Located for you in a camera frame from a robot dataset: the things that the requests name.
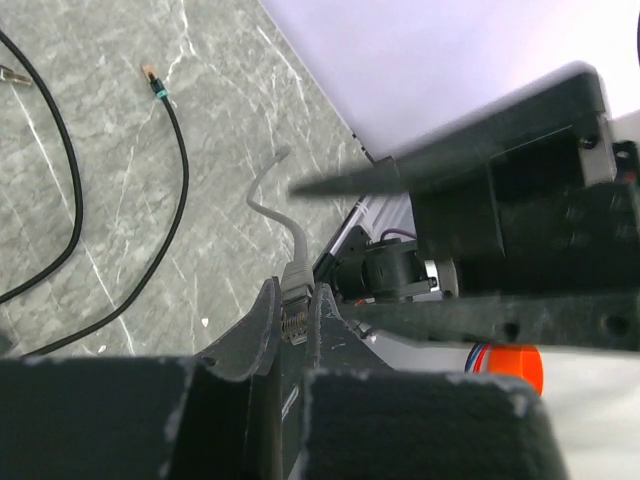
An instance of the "black cable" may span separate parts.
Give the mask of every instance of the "black cable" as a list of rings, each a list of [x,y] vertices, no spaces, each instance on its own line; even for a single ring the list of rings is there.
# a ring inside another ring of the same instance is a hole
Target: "black cable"
[[[41,348],[38,348],[37,350],[29,352],[25,354],[25,356],[46,355],[47,353],[51,353],[56,350],[59,350],[62,347],[66,347],[67,345],[73,342],[76,342],[86,337],[87,335],[90,335],[100,330],[102,327],[108,325],[109,323],[117,319],[120,315],[122,315],[125,312],[125,310],[129,308],[131,304],[133,304],[133,302],[138,298],[140,293],[142,293],[142,290],[147,285],[147,283],[149,283],[149,280],[151,280],[151,277],[153,276],[158,266],[160,265],[160,262],[162,261],[163,257],[167,253],[167,250],[169,249],[169,246],[173,241],[173,237],[175,237],[176,235],[178,226],[180,225],[180,220],[182,220],[182,214],[184,213],[184,209],[187,204],[187,192],[189,190],[189,159],[187,157],[187,149],[184,144],[182,132],[180,131],[180,125],[178,124],[178,119],[176,118],[176,114],[173,111],[173,108],[171,107],[171,103],[169,102],[169,99],[167,98],[167,91],[164,89],[164,87],[162,86],[162,83],[158,79],[153,69],[151,69],[151,67],[144,66],[143,71],[145,72],[145,75],[149,79],[149,83],[151,85],[152,90],[154,91],[156,96],[162,100],[162,103],[165,109],[167,110],[167,113],[169,114],[169,119],[171,120],[171,125],[173,126],[173,130],[176,134],[176,139],[178,141],[178,147],[180,148],[180,158],[182,160],[182,191],[180,192],[180,200],[178,201],[176,214],[173,217],[173,222],[171,223],[169,232],[167,233],[167,236],[165,237],[164,242],[160,246],[160,250],[158,251],[153,262],[151,263],[151,265],[149,266],[145,274],[140,279],[140,282],[133,289],[131,294],[122,303],[122,305],[120,305],[118,308],[116,308],[112,313],[104,317],[102,320],[98,320],[97,322],[89,325],[88,327],[85,327],[82,330],[79,330],[78,332],[72,333],[71,335],[61,338],[60,340],[56,340],[55,342],[52,342],[49,345],[45,345],[44,347],[41,347]]]
[[[69,239],[69,243],[67,247],[63,250],[63,252],[46,268],[44,268],[40,273],[31,277],[29,280],[24,282],[21,285],[9,290],[8,292],[0,295],[0,305],[5,302],[8,302],[14,297],[26,292],[27,290],[33,288],[38,283],[42,282],[45,278],[55,272],[58,268],[60,268],[68,259],[71,257],[71,254],[75,250],[78,242],[80,241],[80,233],[82,231],[82,218],[84,216],[84,206],[82,203],[82,183],[80,181],[80,171],[78,170],[78,161],[76,160],[76,154],[73,150],[73,144],[71,143],[71,138],[69,137],[69,132],[67,131],[67,127],[62,119],[62,115],[60,114],[60,110],[58,110],[58,106],[56,105],[51,92],[47,88],[47,85],[44,83],[44,80],[38,74],[37,70],[31,65],[31,62],[27,59],[27,57],[22,53],[22,51],[5,35],[5,33],[0,30],[0,42],[4,44],[7,49],[18,59],[18,61],[22,64],[26,72],[33,79],[33,83],[36,84],[38,90],[42,94],[45,102],[47,102],[47,106],[51,111],[51,115],[53,116],[53,121],[56,123],[56,127],[58,127],[58,132],[60,132],[60,138],[62,139],[62,145],[64,146],[64,150],[67,154],[67,159],[69,161],[69,170],[71,170],[71,182],[73,184],[73,200],[75,203],[75,216],[73,220],[73,230],[71,231],[71,238]]]

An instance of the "white surface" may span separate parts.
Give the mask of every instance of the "white surface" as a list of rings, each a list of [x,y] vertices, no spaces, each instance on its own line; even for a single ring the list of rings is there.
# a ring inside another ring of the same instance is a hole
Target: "white surface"
[[[640,108],[638,0],[262,0],[375,158],[571,61]]]

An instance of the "marble surface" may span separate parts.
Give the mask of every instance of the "marble surface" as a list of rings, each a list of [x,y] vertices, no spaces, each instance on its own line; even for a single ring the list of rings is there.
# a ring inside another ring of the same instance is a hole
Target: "marble surface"
[[[287,199],[291,179],[364,161],[358,145],[257,0],[0,0],[0,27],[51,88],[84,187],[82,242],[33,291],[0,307],[17,355],[118,305],[155,255],[174,214],[180,159],[169,120],[139,70],[170,91],[191,161],[187,210],[156,276],[117,321],[61,355],[193,353],[219,337],[280,275],[288,234],[244,195],[282,145],[290,157],[258,198],[309,233],[315,257],[347,201]],[[0,49],[0,63],[20,71]],[[35,88],[0,84],[0,290],[39,271],[71,232],[73,196],[55,125]]]

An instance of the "cable connector tip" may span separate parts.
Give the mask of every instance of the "cable connector tip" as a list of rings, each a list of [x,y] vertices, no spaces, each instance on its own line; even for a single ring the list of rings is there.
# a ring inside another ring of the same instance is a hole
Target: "cable connector tip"
[[[289,156],[289,154],[291,153],[291,147],[289,145],[284,145],[282,147],[279,147],[276,150],[276,153],[274,155],[274,160],[276,163],[280,163],[282,160],[284,160],[285,158],[287,158]]]
[[[0,81],[25,86],[31,85],[31,78],[26,75],[20,75],[4,65],[0,65]]]
[[[150,63],[142,62],[140,64],[140,69],[142,70],[142,73],[144,73],[144,76],[147,77],[147,80],[149,80],[149,82],[153,82],[158,78],[157,70]]]
[[[149,86],[153,93],[156,94],[156,97],[159,99],[165,98],[169,93],[167,89],[164,88],[162,81],[158,77],[158,72],[150,63],[142,63],[140,65],[140,69],[144,73],[144,76],[147,77],[147,81],[149,82]]]

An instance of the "orange bottle cap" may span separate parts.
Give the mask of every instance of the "orange bottle cap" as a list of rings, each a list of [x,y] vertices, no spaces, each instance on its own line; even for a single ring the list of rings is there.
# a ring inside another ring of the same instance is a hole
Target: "orange bottle cap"
[[[538,349],[531,345],[494,345],[489,354],[487,371],[512,375],[529,382],[542,395],[544,370]]]

